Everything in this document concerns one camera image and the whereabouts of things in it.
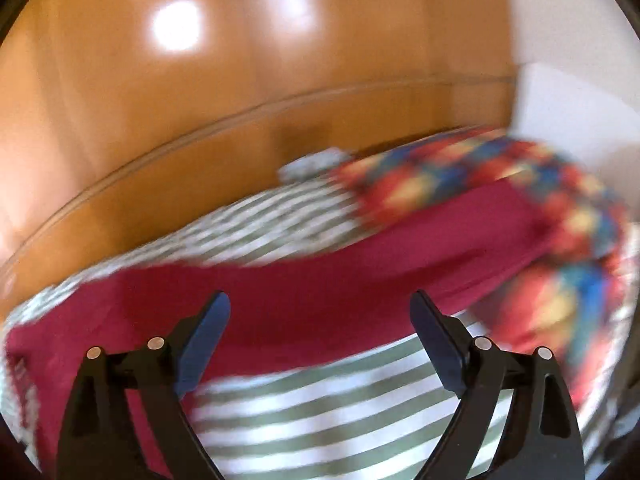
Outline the crimson red garment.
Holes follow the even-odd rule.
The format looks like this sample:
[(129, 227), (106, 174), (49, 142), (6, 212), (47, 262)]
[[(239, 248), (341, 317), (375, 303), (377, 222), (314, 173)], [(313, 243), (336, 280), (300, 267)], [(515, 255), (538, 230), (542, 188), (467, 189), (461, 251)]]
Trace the crimson red garment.
[(56, 467), (65, 405), (85, 352), (123, 352), (168, 333), (215, 292), (229, 325), (186, 411), (230, 479), (408, 479), (445, 428), (438, 384), (406, 300), (367, 292), (360, 240), (264, 266), (134, 266), (88, 281), (9, 332), (36, 450)]

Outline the multicolour checkered pillow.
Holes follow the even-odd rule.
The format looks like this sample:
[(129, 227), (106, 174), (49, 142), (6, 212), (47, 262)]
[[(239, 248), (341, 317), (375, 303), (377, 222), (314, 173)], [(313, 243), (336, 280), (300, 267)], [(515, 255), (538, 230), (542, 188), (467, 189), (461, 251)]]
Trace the multicolour checkered pillow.
[(577, 162), (501, 129), (466, 128), (331, 174), (370, 232), (367, 292), (467, 310), (499, 344), (550, 347), (576, 404), (613, 344), (634, 264), (624, 202)]

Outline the wooden panelled wardrobe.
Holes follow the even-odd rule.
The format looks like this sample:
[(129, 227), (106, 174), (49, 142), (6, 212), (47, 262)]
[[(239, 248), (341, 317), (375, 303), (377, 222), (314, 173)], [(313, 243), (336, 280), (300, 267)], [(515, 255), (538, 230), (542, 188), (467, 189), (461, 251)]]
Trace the wooden panelled wardrobe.
[(510, 122), (509, 0), (6, 0), (1, 309), (276, 185)]

